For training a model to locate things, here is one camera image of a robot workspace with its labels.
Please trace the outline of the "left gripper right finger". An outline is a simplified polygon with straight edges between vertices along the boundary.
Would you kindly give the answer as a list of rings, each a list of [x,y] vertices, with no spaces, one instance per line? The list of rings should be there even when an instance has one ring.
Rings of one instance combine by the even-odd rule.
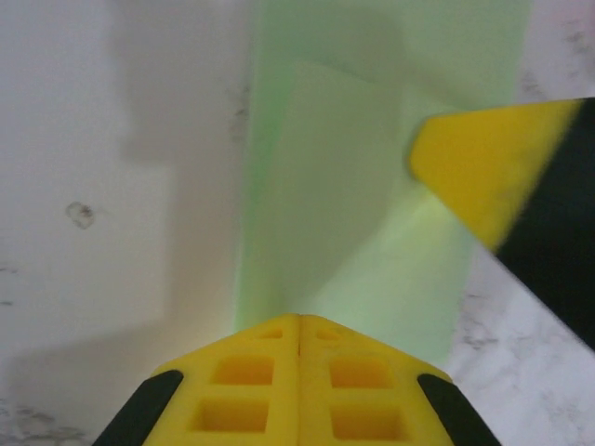
[[[300,319],[299,446],[500,446],[448,374],[328,319]]]

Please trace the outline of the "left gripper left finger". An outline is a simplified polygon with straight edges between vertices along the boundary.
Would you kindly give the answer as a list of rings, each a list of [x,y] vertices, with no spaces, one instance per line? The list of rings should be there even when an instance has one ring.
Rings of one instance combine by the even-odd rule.
[[[162,364],[95,446],[297,446],[298,344],[287,314]]]

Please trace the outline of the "green paper sheet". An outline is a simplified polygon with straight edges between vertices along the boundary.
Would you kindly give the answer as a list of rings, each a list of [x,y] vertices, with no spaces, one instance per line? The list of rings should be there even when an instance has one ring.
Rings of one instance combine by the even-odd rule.
[[[237,329],[325,317],[436,365],[474,241],[407,164],[508,105],[531,0],[256,0]]]

